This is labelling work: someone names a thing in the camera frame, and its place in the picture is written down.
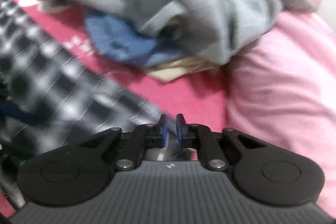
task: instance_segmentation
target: bed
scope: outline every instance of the bed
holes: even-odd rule
[[[115,113],[123,113],[120,108],[130,109],[132,122],[109,117],[96,121],[87,134],[111,126],[127,130],[155,122],[161,113],[170,117],[183,113],[187,122],[205,124],[217,132],[233,127],[316,161],[326,177],[318,204],[336,216],[336,37],[316,14],[282,12],[272,30],[244,47],[220,74],[200,72],[162,84],[137,69],[99,56],[85,31],[81,6],[46,14],[37,10],[36,1],[0,0],[0,35],[10,31],[15,35],[16,29],[26,28],[23,34],[30,46],[19,54],[36,43],[38,51],[49,54],[49,62],[58,63],[65,75],[79,66],[77,70],[87,73],[85,80],[94,78],[102,83],[101,95],[113,98],[117,94],[116,102],[122,103],[111,103]],[[314,1],[319,5],[321,0]],[[6,26],[8,20],[12,20],[10,27]],[[17,38],[7,40],[8,47],[17,47]],[[33,61],[24,61],[24,68]],[[35,103],[28,100],[23,107],[34,109]],[[38,154],[78,138],[79,131],[70,130],[50,143],[48,138],[32,135],[32,129],[25,130],[6,133],[2,129],[1,141],[22,148],[20,138],[29,136],[29,143],[38,140],[31,149]]]

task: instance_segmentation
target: pink bed sheet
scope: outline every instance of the pink bed sheet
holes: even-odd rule
[[[198,73],[162,85],[98,56],[80,7],[54,15],[40,13],[36,6],[23,9],[86,66],[169,114],[182,112],[187,122],[214,131],[228,122],[315,160],[326,176],[319,205],[336,216],[336,38],[316,15],[282,13],[269,33],[233,58],[229,78]]]

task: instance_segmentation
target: blue clothing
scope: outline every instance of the blue clothing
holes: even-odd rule
[[[131,22],[112,14],[88,8],[85,25],[98,52],[116,62],[147,68],[187,56],[169,35],[147,37]]]

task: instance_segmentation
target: pile of clothes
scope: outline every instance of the pile of clothes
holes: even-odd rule
[[[270,30],[283,9],[315,11],[307,0],[40,0],[40,9],[73,3],[85,6],[100,54],[163,82],[216,72]]]

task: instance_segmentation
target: white print on pink fabric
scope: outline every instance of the white print on pink fabric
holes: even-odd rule
[[[90,39],[82,40],[78,36],[73,36],[69,42],[63,44],[67,49],[78,48],[81,53],[91,56],[95,54]]]

